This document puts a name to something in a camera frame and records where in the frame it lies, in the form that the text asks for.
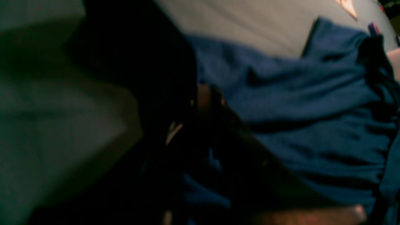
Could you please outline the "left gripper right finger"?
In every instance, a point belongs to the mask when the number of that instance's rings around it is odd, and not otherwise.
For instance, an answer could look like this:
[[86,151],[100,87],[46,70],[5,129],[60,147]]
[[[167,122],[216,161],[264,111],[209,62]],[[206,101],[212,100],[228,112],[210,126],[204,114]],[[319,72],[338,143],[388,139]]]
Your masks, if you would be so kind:
[[233,191],[235,225],[363,225],[360,204],[330,200],[300,181],[258,141],[229,108],[222,94],[206,86],[206,115],[214,132],[213,147]]

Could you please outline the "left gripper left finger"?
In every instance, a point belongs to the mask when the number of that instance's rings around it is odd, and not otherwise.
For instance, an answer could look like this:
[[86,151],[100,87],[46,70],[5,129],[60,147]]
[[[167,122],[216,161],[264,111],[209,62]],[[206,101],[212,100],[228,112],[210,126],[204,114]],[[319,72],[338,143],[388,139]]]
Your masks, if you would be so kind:
[[194,114],[169,133],[146,135],[119,162],[120,225],[191,225],[184,200],[184,175],[199,147],[185,138],[200,116],[206,116],[206,94],[198,94]]

